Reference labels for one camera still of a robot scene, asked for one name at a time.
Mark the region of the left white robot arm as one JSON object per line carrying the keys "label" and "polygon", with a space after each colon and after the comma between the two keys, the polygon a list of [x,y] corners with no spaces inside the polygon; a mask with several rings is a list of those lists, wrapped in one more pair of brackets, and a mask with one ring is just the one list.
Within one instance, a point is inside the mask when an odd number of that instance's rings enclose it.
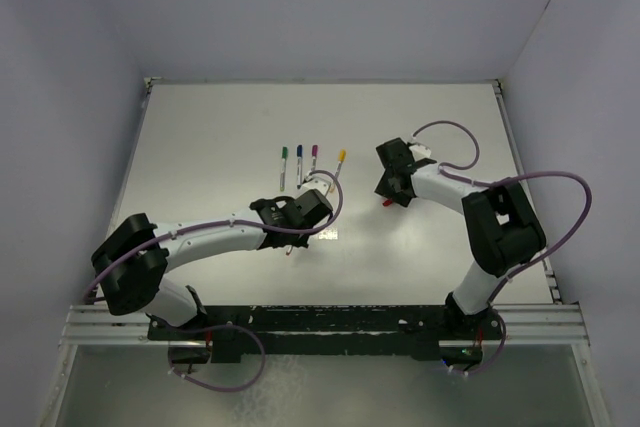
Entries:
{"label": "left white robot arm", "polygon": [[296,198],[258,199],[244,211],[209,222],[153,223],[144,213],[126,218],[96,249],[91,263],[113,316],[141,312],[184,339],[202,334],[206,312],[191,286],[167,274],[221,254],[269,248],[306,248],[333,207],[318,190]]}

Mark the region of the green marker pen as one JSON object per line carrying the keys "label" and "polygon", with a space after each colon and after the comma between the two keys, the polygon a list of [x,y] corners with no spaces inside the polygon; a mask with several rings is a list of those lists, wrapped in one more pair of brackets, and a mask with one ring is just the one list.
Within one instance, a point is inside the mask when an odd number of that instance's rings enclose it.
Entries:
{"label": "green marker pen", "polygon": [[280,159],[280,172],[279,172],[280,192],[284,192],[285,186],[286,186],[286,165],[287,165],[287,157],[283,155],[281,156],[281,159]]}

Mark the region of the blue marker pen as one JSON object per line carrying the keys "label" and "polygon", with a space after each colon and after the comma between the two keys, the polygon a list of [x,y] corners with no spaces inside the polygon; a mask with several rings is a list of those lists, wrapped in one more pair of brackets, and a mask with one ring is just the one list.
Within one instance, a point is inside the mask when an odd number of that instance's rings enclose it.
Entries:
{"label": "blue marker pen", "polygon": [[303,181],[303,155],[297,154],[296,160],[296,187],[300,189]]}

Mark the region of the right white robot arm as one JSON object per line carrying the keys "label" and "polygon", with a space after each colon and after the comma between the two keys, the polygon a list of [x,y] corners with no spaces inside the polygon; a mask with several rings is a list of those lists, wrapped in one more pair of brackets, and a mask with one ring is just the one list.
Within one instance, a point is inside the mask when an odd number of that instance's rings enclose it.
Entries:
{"label": "right white robot arm", "polygon": [[507,275],[547,246],[528,197],[518,182],[483,187],[452,179],[435,160],[418,159],[400,138],[377,146],[376,153],[383,166],[376,194],[402,207],[414,199],[435,202],[464,218],[473,262],[447,295],[443,322],[452,336],[467,338]]}

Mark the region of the yellow marker pen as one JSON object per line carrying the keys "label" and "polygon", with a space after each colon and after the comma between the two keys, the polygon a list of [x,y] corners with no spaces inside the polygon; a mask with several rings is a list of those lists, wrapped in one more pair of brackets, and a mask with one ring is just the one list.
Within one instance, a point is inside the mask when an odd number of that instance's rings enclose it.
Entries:
{"label": "yellow marker pen", "polygon": [[332,181],[332,183],[330,185],[330,188],[329,188],[329,193],[333,193],[335,188],[336,188],[336,180],[339,178],[339,175],[340,175],[340,172],[341,172],[341,168],[342,168],[342,164],[343,164],[343,161],[339,160],[338,164],[337,164],[337,167],[335,169],[335,172],[334,172],[334,180]]}

